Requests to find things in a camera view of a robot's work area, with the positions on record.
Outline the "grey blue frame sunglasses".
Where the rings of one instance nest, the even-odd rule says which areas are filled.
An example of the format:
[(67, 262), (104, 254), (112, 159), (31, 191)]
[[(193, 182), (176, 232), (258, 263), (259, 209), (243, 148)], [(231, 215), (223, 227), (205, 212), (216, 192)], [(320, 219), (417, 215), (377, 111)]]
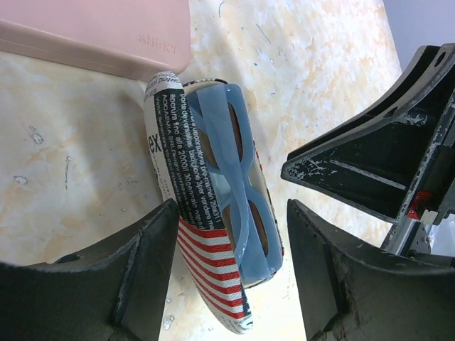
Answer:
[(282, 267), (283, 249), (242, 90), (212, 82), (186, 95), (242, 282), (255, 286)]

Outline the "flag newspaper print glasses case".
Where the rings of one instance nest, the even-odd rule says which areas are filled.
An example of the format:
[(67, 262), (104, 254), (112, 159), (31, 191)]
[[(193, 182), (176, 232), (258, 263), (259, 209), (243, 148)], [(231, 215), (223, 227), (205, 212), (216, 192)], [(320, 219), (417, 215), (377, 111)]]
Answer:
[(146, 133), (164, 199), (178, 205), (177, 243), (196, 288), (216, 319), (241, 335), (253, 326), (246, 287), (223, 222), (186, 87), (224, 80), (182, 83), (171, 71), (156, 73), (144, 98)]

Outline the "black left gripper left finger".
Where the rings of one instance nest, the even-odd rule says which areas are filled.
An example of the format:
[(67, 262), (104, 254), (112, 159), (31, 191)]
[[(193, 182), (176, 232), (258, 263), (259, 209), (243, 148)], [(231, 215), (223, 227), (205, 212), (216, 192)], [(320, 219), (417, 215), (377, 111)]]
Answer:
[(167, 200), (55, 263), (2, 263), (1, 339), (157, 340), (177, 231)]

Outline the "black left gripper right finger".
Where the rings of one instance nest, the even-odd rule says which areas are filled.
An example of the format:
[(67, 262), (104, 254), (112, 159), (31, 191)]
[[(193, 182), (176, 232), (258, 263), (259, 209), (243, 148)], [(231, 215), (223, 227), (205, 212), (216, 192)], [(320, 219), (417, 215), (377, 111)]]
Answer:
[(287, 228), (308, 340), (453, 340), (454, 259), (386, 252), (298, 200)]

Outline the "pink glasses case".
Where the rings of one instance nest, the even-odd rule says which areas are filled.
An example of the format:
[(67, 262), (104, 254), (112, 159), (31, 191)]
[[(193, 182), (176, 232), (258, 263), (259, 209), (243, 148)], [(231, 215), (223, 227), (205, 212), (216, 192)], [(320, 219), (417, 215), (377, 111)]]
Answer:
[(3, 0), (1, 50), (148, 81), (191, 59), (188, 1)]

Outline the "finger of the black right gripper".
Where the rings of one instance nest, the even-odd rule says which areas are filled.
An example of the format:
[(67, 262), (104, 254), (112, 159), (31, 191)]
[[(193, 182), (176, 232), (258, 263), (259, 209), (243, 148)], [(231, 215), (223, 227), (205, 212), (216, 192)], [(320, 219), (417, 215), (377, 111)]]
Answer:
[(420, 47), (370, 107), (292, 151), (281, 176), (390, 223), (454, 213), (454, 46)]

